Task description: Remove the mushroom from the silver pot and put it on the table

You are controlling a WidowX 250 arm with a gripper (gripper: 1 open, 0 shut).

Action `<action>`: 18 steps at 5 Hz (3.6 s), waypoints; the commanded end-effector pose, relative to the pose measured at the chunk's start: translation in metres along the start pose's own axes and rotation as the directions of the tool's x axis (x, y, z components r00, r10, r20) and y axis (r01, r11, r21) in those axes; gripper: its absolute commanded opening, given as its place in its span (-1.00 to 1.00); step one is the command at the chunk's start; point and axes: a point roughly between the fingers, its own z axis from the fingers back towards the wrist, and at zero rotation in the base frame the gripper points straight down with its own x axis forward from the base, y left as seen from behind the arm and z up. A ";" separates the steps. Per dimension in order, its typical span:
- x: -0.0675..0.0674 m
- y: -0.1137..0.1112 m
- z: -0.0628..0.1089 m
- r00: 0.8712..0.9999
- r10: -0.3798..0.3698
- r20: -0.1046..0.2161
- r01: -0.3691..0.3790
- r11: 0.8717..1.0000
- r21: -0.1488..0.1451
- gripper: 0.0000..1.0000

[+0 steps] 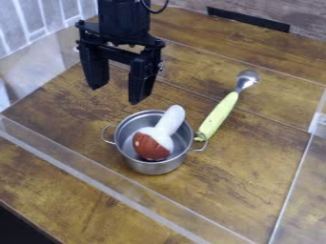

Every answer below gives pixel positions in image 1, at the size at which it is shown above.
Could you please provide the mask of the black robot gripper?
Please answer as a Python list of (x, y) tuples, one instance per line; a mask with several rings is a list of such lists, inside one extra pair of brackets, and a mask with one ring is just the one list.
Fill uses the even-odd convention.
[(166, 8), (154, 10), (150, 0), (97, 0), (98, 22), (79, 20), (78, 50), (89, 86), (97, 90), (110, 80), (109, 59), (99, 47), (111, 43), (144, 46), (130, 62), (129, 102), (141, 103), (150, 95), (161, 69), (161, 50), (165, 42), (150, 34), (150, 16)]

